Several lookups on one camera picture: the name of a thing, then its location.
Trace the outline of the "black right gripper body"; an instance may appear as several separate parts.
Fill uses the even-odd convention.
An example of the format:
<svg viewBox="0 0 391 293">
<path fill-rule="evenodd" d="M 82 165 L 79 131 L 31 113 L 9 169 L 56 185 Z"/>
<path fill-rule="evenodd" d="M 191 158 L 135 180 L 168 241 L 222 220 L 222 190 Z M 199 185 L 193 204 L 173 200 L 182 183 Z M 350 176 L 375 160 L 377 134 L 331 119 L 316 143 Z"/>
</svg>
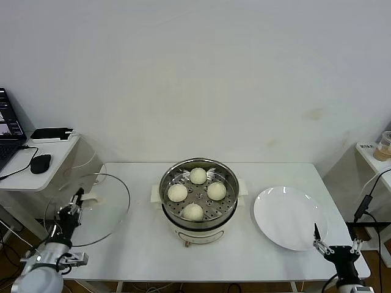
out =
<svg viewBox="0 0 391 293">
<path fill-rule="evenodd" d="M 349 246 L 330 246 L 325 252 L 325 260 L 333 263 L 337 273 L 337 284 L 361 284 L 354 263 L 359 259 L 360 252 Z"/>
</svg>

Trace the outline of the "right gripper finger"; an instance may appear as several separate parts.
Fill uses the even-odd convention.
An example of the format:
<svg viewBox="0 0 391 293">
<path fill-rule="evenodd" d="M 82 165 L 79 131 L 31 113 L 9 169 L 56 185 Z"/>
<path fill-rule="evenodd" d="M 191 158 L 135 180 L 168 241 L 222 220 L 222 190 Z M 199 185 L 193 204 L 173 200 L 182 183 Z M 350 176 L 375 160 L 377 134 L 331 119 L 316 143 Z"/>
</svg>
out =
<svg viewBox="0 0 391 293">
<path fill-rule="evenodd" d="M 320 235 L 320 231 L 316 223 L 314 223 L 314 241 L 313 246 L 316 248 L 321 255 L 331 255 L 333 254 L 333 249 L 331 249 L 327 244 L 325 244 Z"/>
<path fill-rule="evenodd" d="M 360 254 L 360 251 L 361 251 L 361 248 L 363 245 L 363 240 L 359 239 L 357 237 L 357 234 L 356 234 L 354 228 L 349 228 L 349 234 L 350 234 L 351 239 L 353 241 L 352 246 L 351 246 L 351 253 Z"/>
</svg>

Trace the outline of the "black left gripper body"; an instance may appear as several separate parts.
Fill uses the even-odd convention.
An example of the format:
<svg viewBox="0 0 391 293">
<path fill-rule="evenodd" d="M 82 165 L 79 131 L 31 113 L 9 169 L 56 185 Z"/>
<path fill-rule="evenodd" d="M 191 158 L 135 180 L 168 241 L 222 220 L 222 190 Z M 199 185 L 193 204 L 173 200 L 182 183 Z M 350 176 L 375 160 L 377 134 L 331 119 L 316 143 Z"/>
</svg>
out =
<svg viewBox="0 0 391 293">
<path fill-rule="evenodd" d="M 80 226 L 81 211 L 82 209 L 78 207 L 74 214 L 59 214 L 59 211 L 57 212 L 60 235 L 64 239 L 70 241 L 74 230 Z"/>
</svg>

